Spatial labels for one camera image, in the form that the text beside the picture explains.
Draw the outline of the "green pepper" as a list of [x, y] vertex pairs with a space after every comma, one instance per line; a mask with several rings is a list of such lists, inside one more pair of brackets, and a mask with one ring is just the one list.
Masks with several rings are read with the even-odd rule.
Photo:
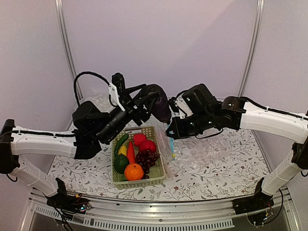
[[126, 167], [129, 165], [129, 160], [125, 155], [120, 154], [114, 158], [113, 165], [117, 173], [124, 174]]

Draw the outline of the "front aluminium rail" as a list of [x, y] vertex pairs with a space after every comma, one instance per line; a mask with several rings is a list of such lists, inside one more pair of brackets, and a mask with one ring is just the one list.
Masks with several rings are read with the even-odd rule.
[[27, 231], [290, 231], [288, 211], [276, 202], [263, 225], [251, 215], [237, 215], [230, 199], [194, 202], [148, 202], [87, 197], [91, 209], [64, 225], [60, 214], [33, 193]]

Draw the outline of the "aluminium frame post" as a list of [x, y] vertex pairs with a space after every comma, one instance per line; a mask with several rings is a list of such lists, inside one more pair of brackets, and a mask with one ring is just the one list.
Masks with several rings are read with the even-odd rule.
[[250, 47], [249, 47], [249, 51], [248, 51], [248, 57], [247, 57], [245, 67], [244, 67], [242, 80], [241, 80], [239, 91], [238, 91], [238, 94], [237, 94], [238, 97], [242, 97], [244, 95], [244, 92], [245, 92], [245, 89], [246, 89], [246, 86], [247, 86], [247, 83], [248, 83], [248, 80], [249, 80], [251, 68], [252, 68], [252, 65], [253, 65], [254, 56], [255, 56], [255, 53], [256, 53], [256, 50], [257, 50], [258, 38], [259, 38], [260, 29], [261, 29], [261, 25], [262, 25], [264, 5], [265, 5], [264, 0], [258, 0], [257, 1], [255, 22], [254, 22], [253, 31], [252, 31], [252, 38], [251, 38]]
[[72, 56], [66, 23], [65, 23], [63, 1], [55, 0], [54, 2], [55, 2], [55, 9], [56, 9], [56, 14], [57, 14], [58, 25], [60, 29], [60, 35], [61, 35], [63, 48], [64, 48], [64, 54], [67, 60], [67, 65], [68, 65], [71, 78], [74, 80], [77, 73], [76, 73], [76, 68], [75, 68], [75, 64], [74, 64], [74, 60]]

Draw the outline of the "green cucumber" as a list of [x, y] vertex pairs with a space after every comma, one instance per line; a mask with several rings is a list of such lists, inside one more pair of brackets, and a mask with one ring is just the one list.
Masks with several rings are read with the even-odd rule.
[[127, 133], [125, 133], [123, 136], [121, 136], [118, 140], [118, 142], [115, 145], [115, 149], [114, 149], [114, 155], [118, 154], [118, 150], [119, 148], [125, 143], [125, 141], [129, 138], [129, 135]]

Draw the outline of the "green plastic basket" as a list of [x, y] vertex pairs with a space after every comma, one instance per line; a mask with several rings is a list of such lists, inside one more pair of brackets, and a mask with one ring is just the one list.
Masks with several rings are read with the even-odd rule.
[[[144, 187], [144, 186], [151, 186], [161, 184], [165, 178], [165, 168], [163, 166], [163, 160], [160, 155], [159, 159], [157, 160], [155, 166], [150, 168], [149, 178], [148, 179], [141, 179], [141, 180], [134, 180], [128, 181], [124, 174], [119, 174], [114, 169], [114, 158], [118, 156], [114, 155], [115, 145], [118, 142], [119, 138], [123, 136], [125, 133], [129, 135], [129, 138], [125, 141], [123, 145], [128, 148], [128, 143], [130, 141], [133, 142], [133, 136], [136, 133], [142, 133], [146, 135], [148, 140], [152, 140], [156, 144], [156, 152], [160, 154], [155, 129], [153, 126], [147, 127], [134, 127], [134, 128], [126, 128], [122, 130], [112, 141], [112, 181], [113, 184], [118, 189], [126, 189], [126, 188], [136, 188], [136, 187]], [[134, 145], [135, 155], [139, 152], [139, 147]]]

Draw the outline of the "clear bag at back corner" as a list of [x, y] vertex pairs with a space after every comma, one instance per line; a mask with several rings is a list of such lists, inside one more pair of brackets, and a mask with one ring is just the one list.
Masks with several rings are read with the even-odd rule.
[[109, 102], [107, 94], [94, 94], [93, 96], [83, 98], [79, 101], [82, 104], [85, 101], [91, 101], [101, 112], [110, 112], [114, 107]]

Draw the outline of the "crumpled clear plastic bag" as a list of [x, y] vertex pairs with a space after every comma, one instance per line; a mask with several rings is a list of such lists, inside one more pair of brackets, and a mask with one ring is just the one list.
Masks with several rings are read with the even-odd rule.
[[168, 164], [173, 175], [198, 170], [230, 154], [224, 130], [211, 129], [201, 135], [173, 141], [174, 160]]

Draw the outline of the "orange carrot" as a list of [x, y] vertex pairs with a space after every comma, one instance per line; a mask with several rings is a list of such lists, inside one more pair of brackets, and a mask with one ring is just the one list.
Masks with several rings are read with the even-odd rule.
[[129, 160], [130, 164], [135, 164], [136, 163], [136, 160], [135, 160], [135, 149], [134, 149], [134, 145], [133, 145], [132, 141], [130, 141], [128, 143], [127, 158]]

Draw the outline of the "left aluminium frame post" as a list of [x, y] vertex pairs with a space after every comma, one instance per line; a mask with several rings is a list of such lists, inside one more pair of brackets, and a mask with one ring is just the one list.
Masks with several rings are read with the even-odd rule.
[[55, 0], [54, 2], [55, 2], [55, 9], [56, 9], [56, 14], [57, 14], [58, 25], [60, 29], [60, 35], [61, 35], [63, 48], [64, 48], [64, 54], [67, 60], [67, 65], [68, 65], [71, 78], [74, 80], [77, 73], [76, 73], [76, 68], [75, 68], [75, 64], [74, 64], [74, 60], [72, 56], [66, 23], [65, 23], [63, 1]]

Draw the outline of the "yellow corn cob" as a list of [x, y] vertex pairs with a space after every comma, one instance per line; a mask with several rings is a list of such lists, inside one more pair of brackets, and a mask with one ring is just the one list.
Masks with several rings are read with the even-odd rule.
[[118, 155], [124, 155], [127, 156], [127, 147], [125, 145], [121, 145], [118, 149]]

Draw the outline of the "clear zip bag blue zipper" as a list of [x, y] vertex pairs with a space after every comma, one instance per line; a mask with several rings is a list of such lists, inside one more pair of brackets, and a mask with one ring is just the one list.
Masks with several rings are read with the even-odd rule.
[[154, 129], [167, 178], [171, 179], [180, 172], [179, 163], [175, 159], [175, 154], [173, 151], [172, 139], [167, 137], [165, 133], [167, 125], [157, 119], [154, 119]]

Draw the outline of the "dark red grape bunch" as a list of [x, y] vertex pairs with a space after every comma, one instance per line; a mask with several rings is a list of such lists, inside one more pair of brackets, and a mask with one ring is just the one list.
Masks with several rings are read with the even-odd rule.
[[153, 152], [151, 150], [143, 150], [139, 151], [135, 156], [135, 161], [139, 164], [143, 169], [143, 177], [142, 179], [148, 179], [150, 168], [155, 166], [157, 160], [159, 159], [160, 154], [157, 152]]

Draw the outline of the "orange fruit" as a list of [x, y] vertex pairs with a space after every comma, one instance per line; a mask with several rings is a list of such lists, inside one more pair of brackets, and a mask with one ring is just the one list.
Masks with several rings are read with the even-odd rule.
[[128, 181], [141, 180], [144, 171], [139, 164], [129, 164], [125, 168], [124, 175]]

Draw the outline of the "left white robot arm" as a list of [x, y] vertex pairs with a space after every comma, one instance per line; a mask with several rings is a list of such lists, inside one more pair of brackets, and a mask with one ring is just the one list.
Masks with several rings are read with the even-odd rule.
[[91, 159], [134, 121], [140, 125], [150, 117], [158, 91], [142, 84], [126, 89], [109, 84], [109, 97], [116, 107], [101, 112], [92, 102], [83, 102], [73, 113], [75, 129], [60, 133], [24, 129], [8, 119], [0, 133], [0, 171], [15, 176], [41, 191], [49, 206], [72, 211], [86, 210], [89, 201], [79, 195], [70, 196], [65, 183], [51, 178], [26, 159], [27, 154], [60, 155], [73, 159]]

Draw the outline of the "red apple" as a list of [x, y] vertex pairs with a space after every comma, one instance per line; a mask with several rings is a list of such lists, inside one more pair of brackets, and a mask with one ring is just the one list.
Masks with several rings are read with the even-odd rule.
[[156, 152], [156, 144], [152, 140], [143, 140], [139, 144], [139, 151], [150, 150], [151, 152]]

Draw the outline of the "right aluminium frame post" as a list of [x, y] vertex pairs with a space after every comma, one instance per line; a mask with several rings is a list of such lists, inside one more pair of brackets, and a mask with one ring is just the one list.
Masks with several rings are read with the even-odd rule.
[[249, 80], [251, 68], [252, 68], [252, 65], [253, 65], [254, 56], [255, 56], [255, 53], [256, 53], [256, 50], [257, 50], [258, 38], [259, 38], [260, 29], [261, 29], [261, 25], [262, 25], [264, 5], [265, 5], [264, 0], [258, 0], [257, 1], [255, 22], [254, 22], [253, 31], [252, 31], [252, 38], [251, 38], [250, 47], [249, 47], [249, 51], [248, 51], [248, 57], [247, 57], [245, 67], [244, 67], [242, 80], [241, 80], [239, 91], [238, 91], [238, 94], [237, 94], [238, 97], [242, 97], [244, 95], [244, 92], [245, 92], [245, 89], [246, 89], [246, 86], [247, 86], [247, 83], [248, 83], [248, 80]]

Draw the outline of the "purple eggplant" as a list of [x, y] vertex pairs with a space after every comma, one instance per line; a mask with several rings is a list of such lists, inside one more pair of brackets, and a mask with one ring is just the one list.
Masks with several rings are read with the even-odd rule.
[[164, 90], [157, 84], [146, 85], [140, 92], [140, 96], [146, 96], [150, 93], [158, 93], [159, 98], [154, 107], [154, 117], [162, 123], [170, 124], [171, 110], [168, 104], [168, 98]]

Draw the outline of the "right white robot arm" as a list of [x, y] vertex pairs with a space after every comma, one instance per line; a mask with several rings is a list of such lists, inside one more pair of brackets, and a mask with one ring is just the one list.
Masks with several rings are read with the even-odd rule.
[[308, 117], [304, 114], [265, 107], [247, 97], [230, 96], [221, 102], [194, 95], [173, 97], [169, 104], [179, 113], [166, 131], [175, 140], [197, 136], [210, 128], [230, 128], [261, 131], [294, 142], [287, 157], [257, 183], [249, 198], [253, 210], [259, 210], [282, 186], [308, 168]]

